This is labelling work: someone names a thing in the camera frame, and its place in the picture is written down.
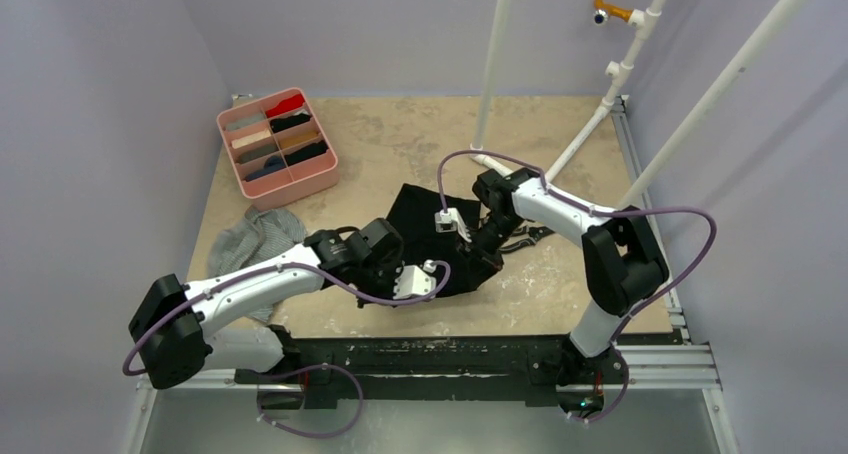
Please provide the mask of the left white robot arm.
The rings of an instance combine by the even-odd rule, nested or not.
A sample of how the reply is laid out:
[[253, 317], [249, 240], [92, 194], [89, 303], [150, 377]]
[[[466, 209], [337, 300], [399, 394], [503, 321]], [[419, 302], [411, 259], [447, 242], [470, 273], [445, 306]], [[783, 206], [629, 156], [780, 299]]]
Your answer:
[[284, 383], [297, 373], [298, 356], [267, 330], [251, 346], [227, 342], [235, 320], [291, 297], [340, 286], [363, 301], [403, 305], [415, 297], [403, 240], [383, 218], [361, 229], [318, 230], [284, 253], [206, 280], [155, 280], [129, 322], [134, 341], [124, 362], [128, 376], [144, 374], [169, 389], [205, 369], [249, 369]]

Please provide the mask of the black underwear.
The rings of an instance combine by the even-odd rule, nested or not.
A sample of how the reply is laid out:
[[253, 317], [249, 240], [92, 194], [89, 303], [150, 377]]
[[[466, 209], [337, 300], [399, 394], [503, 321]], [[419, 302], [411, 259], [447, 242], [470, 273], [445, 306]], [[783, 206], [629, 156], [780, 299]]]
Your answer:
[[436, 260], [450, 265], [451, 275], [439, 293], [441, 297], [473, 292], [502, 270], [503, 260], [496, 257], [485, 262], [470, 257], [459, 248], [462, 238], [458, 233], [437, 232], [434, 215], [440, 209], [440, 197], [436, 191], [405, 183], [386, 220], [403, 239], [402, 260], [405, 264], [420, 265], [427, 260]]

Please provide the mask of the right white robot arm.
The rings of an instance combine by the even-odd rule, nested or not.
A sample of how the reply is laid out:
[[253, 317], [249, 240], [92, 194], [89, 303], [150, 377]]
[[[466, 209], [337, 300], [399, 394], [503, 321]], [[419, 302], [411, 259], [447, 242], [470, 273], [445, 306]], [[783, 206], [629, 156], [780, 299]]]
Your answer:
[[669, 278], [647, 218], [633, 209], [592, 208], [528, 168], [507, 176], [490, 169], [477, 177], [472, 192], [489, 209], [468, 245], [483, 264], [499, 267], [499, 249], [526, 222], [538, 223], [581, 248], [591, 301], [568, 334], [570, 347], [561, 355], [561, 366], [573, 380], [588, 379], [599, 370], [600, 355], [612, 344], [625, 316]]

